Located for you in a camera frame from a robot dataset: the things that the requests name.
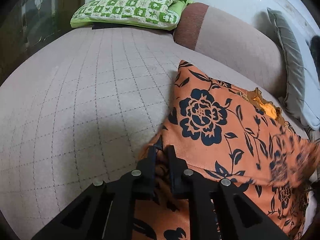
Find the orange black floral blouse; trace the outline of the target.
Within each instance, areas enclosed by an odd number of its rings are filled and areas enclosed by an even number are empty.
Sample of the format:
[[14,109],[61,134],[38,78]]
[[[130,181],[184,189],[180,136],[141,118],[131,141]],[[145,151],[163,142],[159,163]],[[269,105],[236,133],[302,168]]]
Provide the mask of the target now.
[[300,239],[308,180],[319,165],[319,143],[301,138],[259,90],[208,77],[181,61],[172,110],[149,146],[156,149],[156,198],[138,201],[133,239],[189,239],[188,202],[169,189],[165,149],[205,178],[227,178],[290,239]]

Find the pink quilted mattress cover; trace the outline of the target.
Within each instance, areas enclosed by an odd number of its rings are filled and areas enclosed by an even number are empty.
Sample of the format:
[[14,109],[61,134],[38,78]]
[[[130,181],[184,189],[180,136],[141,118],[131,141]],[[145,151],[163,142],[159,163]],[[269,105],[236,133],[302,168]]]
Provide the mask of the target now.
[[[134,170],[172,110],[181,61],[208,77],[259,90],[303,139],[302,128],[255,82],[169,34],[138,28],[67,33],[1,85],[1,213],[34,239],[89,185]],[[306,209],[300,239],[319,239]]]

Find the light blue grey pillow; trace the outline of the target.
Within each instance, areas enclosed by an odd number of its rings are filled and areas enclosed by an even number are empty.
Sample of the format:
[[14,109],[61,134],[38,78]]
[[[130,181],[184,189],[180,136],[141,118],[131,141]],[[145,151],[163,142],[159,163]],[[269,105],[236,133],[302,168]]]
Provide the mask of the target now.
[[284,105],[304,127],[319,129],[319,79],[309,46],[281,11],[267,13],[282,48],[287,72]]

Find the pink quilted bolster cushion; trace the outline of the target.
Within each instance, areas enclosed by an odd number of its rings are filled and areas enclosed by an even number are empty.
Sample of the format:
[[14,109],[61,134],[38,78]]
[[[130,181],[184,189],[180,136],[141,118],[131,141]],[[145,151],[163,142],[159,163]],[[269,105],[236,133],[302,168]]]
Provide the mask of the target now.
[[188,5],[174,41],[232,68],[277,98],[286,94],[287,74],[279,46],[227,12],[204,3]]

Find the black fur trimmed garment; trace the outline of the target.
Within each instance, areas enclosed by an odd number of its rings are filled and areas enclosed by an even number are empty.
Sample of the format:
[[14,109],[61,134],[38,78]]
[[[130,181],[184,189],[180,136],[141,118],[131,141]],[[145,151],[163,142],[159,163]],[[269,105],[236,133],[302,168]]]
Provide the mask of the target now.
[[310,41],[310,51],[312,58],[314,60],[317,73],[319,74],[320,70],[320,36],[314,36]]

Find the dark wooden glass door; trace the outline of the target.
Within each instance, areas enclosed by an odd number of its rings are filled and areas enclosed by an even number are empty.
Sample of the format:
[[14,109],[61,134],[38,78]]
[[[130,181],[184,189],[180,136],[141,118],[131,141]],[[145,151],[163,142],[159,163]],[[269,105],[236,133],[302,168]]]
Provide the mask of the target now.
[[1,82],[26,59],[71,31],[85,0],[1,0]]

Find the green checkered pillow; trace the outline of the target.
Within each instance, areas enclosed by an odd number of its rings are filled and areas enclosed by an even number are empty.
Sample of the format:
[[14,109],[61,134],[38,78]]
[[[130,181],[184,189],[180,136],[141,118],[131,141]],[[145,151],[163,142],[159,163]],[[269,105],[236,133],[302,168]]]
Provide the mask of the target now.
[[72,16],[72,28],[93,23],[115,23],[173,30],[192,0],[91,0]]

